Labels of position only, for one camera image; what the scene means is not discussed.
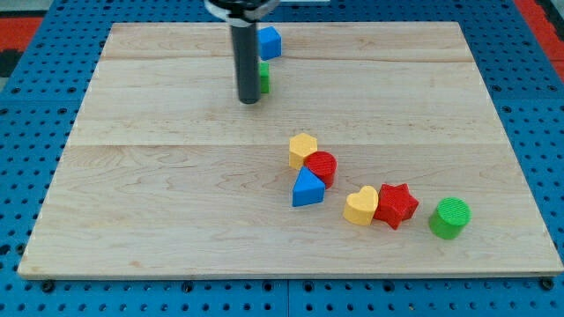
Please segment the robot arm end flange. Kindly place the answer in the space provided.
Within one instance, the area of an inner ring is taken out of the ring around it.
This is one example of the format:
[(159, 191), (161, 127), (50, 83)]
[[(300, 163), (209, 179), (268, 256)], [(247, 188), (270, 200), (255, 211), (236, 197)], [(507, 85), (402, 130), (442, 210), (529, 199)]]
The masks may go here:
[(257, 22), (274, 11), (279, 3), (279, 0), (204, 0), (204, 7), (212, 16), (225, 21)]

